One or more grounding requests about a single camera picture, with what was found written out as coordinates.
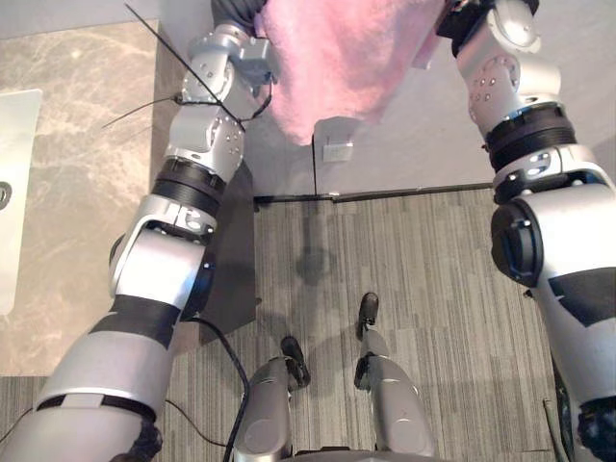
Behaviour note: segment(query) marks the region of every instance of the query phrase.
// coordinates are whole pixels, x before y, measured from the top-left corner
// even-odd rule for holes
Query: pink fluffy towel
[[[280,64],[271,113],[297,144],[333,116],[377,122],[406,70],[426,67],[443,0],[269,0],[256,17]]]

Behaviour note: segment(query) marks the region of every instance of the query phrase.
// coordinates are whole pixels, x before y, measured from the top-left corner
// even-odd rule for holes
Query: black cable
[[[170,405],[171,407],[174,407],[177,412],[179,412],[180,414],[182,414],[182,416],[184,417],[184,419],[186,419],[188,421],[188,423],[191,425],[192,428],[194,428],[194,431],[196,431],[196,433],[201,437],[201,439],[211,445],[214,446],[218,446],[220,448],[226,448],[226,445],[224,443],[219,443],[216,440],[213,440],[211,438],[208,438],[207,436],[205,436],[203,433],[201,433],[201,430],[199,430],[199,428],[196,426],[196,424],[193,422],[193,420],[189,417],[189,415],[186,413],[186,411],[184,411],[184,409],[182,409],[178,404],[176,404],[175,402],[173,402],[170,399],[165,399],[165,402]]]
[[[7,438],[9,438],[9,435],[11,433],[13,433],[13,430],[15,430],[15,427],[17,426],[17,424],[19,424],[21,422],[21,419],[23,419],[24,417],[26,417],[26,414],[28,414],[30,411],[32,411],[32,407],[29,409],[26,409],[25,411],[23,411],[21,413],[21,415],[17,418],[17,420],[14,422],[13,425],[11,425],[11,428],[9,428],[9,430],[2,436],[2,438],[0,438],[0,445],[2,443],[4,443],[4,440],[6,440]]]
[[[135,108],[134,110],[129,111],[128,113],[123,114],[123,115],[121,115],[120,117],[116,117],[114,120],[112,120],[111,122],[107,122],[105,125],[103,125],[103,126],[102,126],[102,127],[100,127],[100,128],[101,128],[101,129],[103,129],[103,128],[107,128],[107,127],[109,127],[110,125],[113,125],[114,123],[116,123],[116,122],[118,122],[118,121],[122,120],[123,118],[128,117],[128,116],[130,116],[131,114],[136,113],[137,111],[140,111],[141,109],[145,109],[145,108],[147,108],[148,106],[152,106],[153,104],[156,104],[156,103],[162,103],[163,101],[173,101],[173,97],[171,96],[171,97],[168,97],[168,98],[155,99],[154,101],[150,101],[149,103],[141,104],[138,108]]]
[[[227,440],[224,456],[222,457],[223,462],[229,462],[231,460],[231,452],[233,451],[233,443],[235,442],[235,438],[238,435],[238,430],[240,429],[240,424],[242,423],[242,419],[244,418],[246,407],[248,405],[248,397],[250,395],[250,382],[248,382],[248,377],[246,377],[246,372],[244,370],[244,367],[242,366],[242,363],[240,362],[240,359],[238,358],[233,348],[229,345],[229,342],[224,337],[224,334],[220,331],[220,329],[218,329],[211,322],[205,321],[202,318],[189,318],[187,322],[198,322],[199,324],[203,324],[216,334],[216,336],[222,343],[222,346],[229,355],[229,358],[231,358],[233,366],[235,366],[235,369],[238,371],[238,375],[240,376],[242,384],[244,385],[244,395],[242,396],[240,409],[238,409],[238,414],[235,418],[235,422],[233,423],[231,433],[229,433],[229,439]]]
[[[141,24],[143,24],[145,26],[145,28],[150,31],[152,33],[152,35],[154,35],[154,37],[156,37],[156,39],[163,44],[163,46],[175,57],[176,60],[178,60],[185,68],[186,70],[189,71],[190,74],[192,74],[192,76],[196,79],[196,81],[201,84],[203,86],[203,88],[208,91],[208,93],[210,93],[210,95],[212,96],[212,98],[214,99],[214,101],[216,102],[217,106],[220,106],[239,126],[240,129],[242,129],[243,132],[245,132],[245,128],[242,125],[242,121],[239,120],[237,117],[235,117],[225,106],[224,104],[222,104],[222,101],[220,101],[218,99],[218,97],[214,94],[213,91],[210,90],[210,88],[206,85],[205,82],[203,82],[203,80],[197,75],[196,72],[193,71],[193,69],[191,68],[191,66],[184,61],[184,59],[178,54],[177,51],[175,51],[173,49],[173,47],[167,43],[167,41],[161,37],[161,35],[156,32],[154,29],[152,29],[150,27],[150,25],[145,22],[145,19],[143,19],[135,10],[133,10],[131,8],[131,6],[127,3],[124,4],[124,6],[141,22]]]

